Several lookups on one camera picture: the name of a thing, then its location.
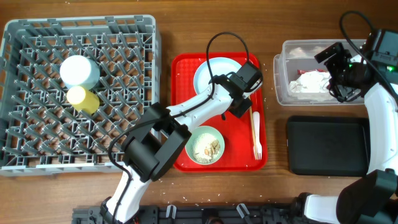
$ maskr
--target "transparent container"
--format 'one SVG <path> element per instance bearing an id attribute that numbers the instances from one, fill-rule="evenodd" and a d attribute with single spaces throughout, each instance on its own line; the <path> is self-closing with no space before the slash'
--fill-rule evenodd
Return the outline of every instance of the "transparent container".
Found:
<path id="1" fill-rule="evenodd" d="M 353 40 L 357 47 L 366 40 Z M 364 99 L 359 97 L 350 103 L 340 103 L 329 93 L 293 93 L 289 83 L 299 78 L 297 70 L 323 69 L 323 62 L 318 63 L 314 56 L 335 42 L 343 43 L 345 49 L 354 57 L 357 53 L 346 40 L 287 40 L 282 46 L 282 53 L 274 57 L 274 83 L 279 104 L 282 106 L 300 105 L 360 105 Z"/>

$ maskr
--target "wooden table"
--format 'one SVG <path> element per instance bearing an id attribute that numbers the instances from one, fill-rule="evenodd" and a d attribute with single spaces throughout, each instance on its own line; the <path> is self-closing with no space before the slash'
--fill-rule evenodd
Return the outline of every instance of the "wooden table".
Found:
<path id="1" fill-rule="evenodd" d="M 349 9 L 367 14 L 376 26 L 398 30 L 397 1 L 155 1 L 13 0 L 0 1 L 0 27 L 11 19 L 152 14 L 162 36 L 162 102 L 169 103 L 170 65 L 178 54 L 204 52 L 209 39 L 229 30 L 243 37 L 264 74 L 269 159 L 257 172 L 183 174 L 171 169 L 150 185 L 142 205 L 232 205 L 237 202 L 288 202 L 301 192 L 338 195 L 356 178 L 305 177 L 289 172 L 285 124 L 294 114 L 366 117 L 364 106 L 281 106 L 275 97 L 273 58 L 285 40 L 341 39 L 338 19 Z M 356 17 L 347 21 L 352 38 L 368 28 Z M 221 37 L 212 51 L 243 50 Z M 99 205 L 112 195 L 121 174 L 62 174 L 0 177 L 0 223 L 70 223 L 73 208 Z"/>

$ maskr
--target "white plate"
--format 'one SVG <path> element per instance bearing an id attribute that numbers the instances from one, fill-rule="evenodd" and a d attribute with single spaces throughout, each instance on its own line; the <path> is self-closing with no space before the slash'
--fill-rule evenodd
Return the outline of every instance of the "white plate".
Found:
<path id="1" fill-rule="evenodd" d="M 224 57 L 212 58 L 210 59 L 211 72 L 213 76 L 216 75 L 226 75 L 229 72 L 237 72 L 242 65 L 238 62 Z M 206 90 L 209 86 L 210 73 L 207 67 L 207 62 L 203 62 L 195 72 L 193 77 L 193 88 L 195 93 L 199 94 Z"/>

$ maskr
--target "red tray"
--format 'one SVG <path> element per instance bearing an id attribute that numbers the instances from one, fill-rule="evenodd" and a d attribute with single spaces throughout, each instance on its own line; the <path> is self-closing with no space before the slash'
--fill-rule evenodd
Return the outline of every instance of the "red tray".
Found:
<path id="1" fill-rule="evenodd" d="M 246 62 L 244 52 L 210 53 L 210 58 L 228 57 L 241 65 Z M 258 68 L 259 61 L 250 55 L 250 61 Z M 189 100 L 196 95 L 193 89 L 193 76 L 197 68 L 206 61 L 206 54 L 181 54 L 172 62 L 171 74 L 171 104 L 177 105 Z M 264 120 L 264 107 L 262 105 L 261 89 L 251 96 L 252 110 L 260 113 L 260 143 L 262 145 L 262 160 L 255 160 L 253 153 L 253 137 L 249 110 L 240 119 L 230 112 L 225 113 L 226 121 L 220 116 L 215 116 L 202 125 L 216 128 L 224 137 L 225 150 L 219 161 L 214 164 L 202 166 L 194 163 L 187 155 L 185 149 L 177 158 L 174 167 L 182 172 L 232 172 L 254 171 L 261 169 L 267 162 L 266 125 Z"/>

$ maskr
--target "gray dish rack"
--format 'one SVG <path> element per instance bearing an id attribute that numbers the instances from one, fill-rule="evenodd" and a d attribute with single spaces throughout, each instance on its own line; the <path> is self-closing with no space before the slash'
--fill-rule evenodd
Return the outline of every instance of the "gray dish rack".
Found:
<path id="1" fill-rule="evenodd" d="M 71 55 L 101 69 L 94 114 L 77 112 L 66 99 L 59 70 Z M 0 175 L 118 171 L 107 146 L 159 101 L 160 69 L 152 16 L 9 21 L 0 49 Z M 119 162 L 121 142 L 113 149 Z"/>

